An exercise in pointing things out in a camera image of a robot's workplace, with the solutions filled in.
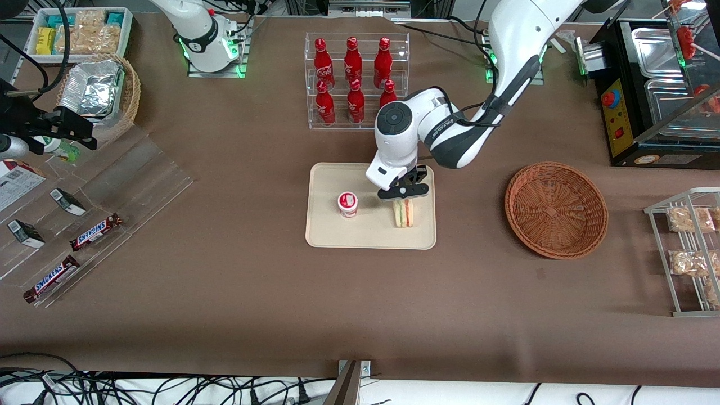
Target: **clear acrylic display stand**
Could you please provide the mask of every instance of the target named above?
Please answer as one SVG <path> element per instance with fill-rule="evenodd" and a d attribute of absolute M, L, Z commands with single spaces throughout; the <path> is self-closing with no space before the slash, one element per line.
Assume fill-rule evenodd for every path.
<path fill-rule="evenodd" d="M 79 148 L 81 155 L 72 164 L 53 157 L 34 165 L 46 180 L 0 211 L 0 283 L 18 287 L 18 300 L 69 254 L 81 265 L 41 295 L 35 306 L 47 308 L 55 302 L 192 183 L 137 126 L 96 151 Z M 50 196 L 56 187 L 72 194 L 86 212 L 75 216 L 64 211 Z M 72 251 L 70 240 L 113 213 L 122 219 L 121 226 Z M 20 244 L 7 228 L 16 219 L 33 225 L 45 245 L 33 249 Z"/>
<path fill-rule="evenodd" d="M 345 53 L 347 40 L 355 37 L 358 40 L 358 51 L 362 57 L 362 92 L 365 94 L 365 120 L 353 124 L 348 119 L 348 81 L 345 79 Z M 392 55 L 392 73 L 390 78 L 395 81 L 397 98 L 408 95 L 410 85 L 410 34 L 348 34 L 338 32 L 309 32 L 305 36 L 305 86 L 307 88 L 307 123 L 310 129 L 324 130 L 368 130 L 375 128 L 375 117 L 380 110 L 380 94 L 383 90 L 375 87 L 375 56 L 379 48 L 380 38 L 390 39 Z M 328 53 L 333 59 L 335 87 L 330 91 L 335 102 L 336 121 L 325 125 L 318 114 L 315 96 L 318 94 L 318 77 L 315 73 L 315 40 L 323 38 Z"/>

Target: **white robotic arm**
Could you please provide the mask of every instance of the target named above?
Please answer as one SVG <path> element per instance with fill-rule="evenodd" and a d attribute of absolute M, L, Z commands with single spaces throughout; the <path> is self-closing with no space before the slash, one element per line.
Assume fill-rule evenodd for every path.
<path fill-rule="evenodd" d="M 150 0 L 165 13 L 187 58 L 203 72 L 222 70 L 238 58 L 238 23 L 211 15 L 202 0 Z"/>
<path fill-rule="evenodd" d="M 497 85 L 472 118 L 448 107 L 443 92 L 430 88 L 386 104 L 375 120 L 377 153 L 366 172 L 383 190 L 415 169 L 418 141 L 443 167 L 460 169 L 477 156 L 492 130 L 540 69 L 540 53 L 551 35 L 582 0 L 501 0 L 490 17 L 490 43 L 498 59 Z M 404 192 L 400 197 L 411 197 Z"/>

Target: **beige tray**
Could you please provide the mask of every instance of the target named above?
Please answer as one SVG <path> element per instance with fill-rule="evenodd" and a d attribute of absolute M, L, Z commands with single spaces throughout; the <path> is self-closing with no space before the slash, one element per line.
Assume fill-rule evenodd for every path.
<path fill-rule="evenodd" d="M 418 249 L 435 245 L 435 182 L 432 169 L 423 183 L 430 186 L 425 197 L 414 198 L 415 225 L 396 228 L 392 201 L 377 197 L 377 187 L 366 177 L 368 164 L 318 163 L 310 170 L 305 240 L 314 247 L 366 249 Z M 358 215 L 344 218 L 338 196 L 352 191 L 358 196 Z"/>

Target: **yellow control panel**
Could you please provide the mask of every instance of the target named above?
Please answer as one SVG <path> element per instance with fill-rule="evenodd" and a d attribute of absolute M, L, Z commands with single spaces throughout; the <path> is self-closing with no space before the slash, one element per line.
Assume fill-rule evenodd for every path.
<path fill-rule="evenodd" d="M 600 100 L 603 103 L 605 129 L 608 132 L 610 150 L 614 158 L 629 148 L 634 139 L 620 79 L 603 93 Z"/>

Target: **yellow snack package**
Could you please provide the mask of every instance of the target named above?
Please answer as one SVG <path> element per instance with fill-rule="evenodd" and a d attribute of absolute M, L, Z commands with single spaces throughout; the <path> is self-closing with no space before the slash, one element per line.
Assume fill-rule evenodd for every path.
<path fill-rule="evenodd" d="M 55 28 L 40 27 L 37 29 L 36 54 L 50 55 L 53 52 L 53 43 L 55 43 Z"/>

